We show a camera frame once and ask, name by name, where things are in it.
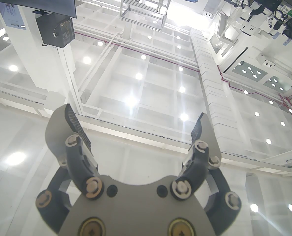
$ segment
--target hex bolt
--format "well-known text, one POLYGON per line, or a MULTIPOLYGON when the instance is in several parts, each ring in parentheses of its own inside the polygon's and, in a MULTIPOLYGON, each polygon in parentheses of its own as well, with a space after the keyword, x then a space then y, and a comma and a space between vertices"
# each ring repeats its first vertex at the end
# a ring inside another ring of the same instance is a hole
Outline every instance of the hex bolt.
POLYGON ((178 181, 176 184, 176 191, 179 194, 186 193, 188 191, 187 185, 183 181, 178 181))
POLYGON ((98 183, 96 181, 91 181, 88 185, 87 185, 87 192, 89 193, 95 193, 98 190, 98 183))

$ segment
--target black machine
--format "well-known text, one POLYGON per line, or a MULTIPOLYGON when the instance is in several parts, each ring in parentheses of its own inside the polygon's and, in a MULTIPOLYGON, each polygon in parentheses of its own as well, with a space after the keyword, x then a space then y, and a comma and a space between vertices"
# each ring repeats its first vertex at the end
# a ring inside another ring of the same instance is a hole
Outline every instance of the black machine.
POLYGON ((241 210, 239 196, 219 169, 221 152, 205 113, 192 131, 180 174, 147 185, 99 174, 90 140, 69 104, 53 112, 45 137, 60 168, 36 206, 59 236, 216 236, 241 210), (73 206, 66 194, 71 180, 81 192, 73 206), (194 193, 205 180, 212 195, 202 208, 194 193))

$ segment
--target column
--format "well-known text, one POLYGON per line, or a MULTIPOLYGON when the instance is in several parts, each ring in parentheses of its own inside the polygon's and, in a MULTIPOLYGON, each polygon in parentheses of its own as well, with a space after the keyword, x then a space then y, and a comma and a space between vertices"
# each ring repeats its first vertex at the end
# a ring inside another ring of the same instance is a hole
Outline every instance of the column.
POLYGON ((51 98, 49 105, 70 103, 74 111, 82 113, 73 75, 75 64, 70 44, 65 48, 42 46, 45 44, 36 22, 40 15, 32 13, 33 8, 18 8, 24 23, 22 28, 7 26, 1 12, 0 19, 29 76, 37 87, 57 94, 51 98))

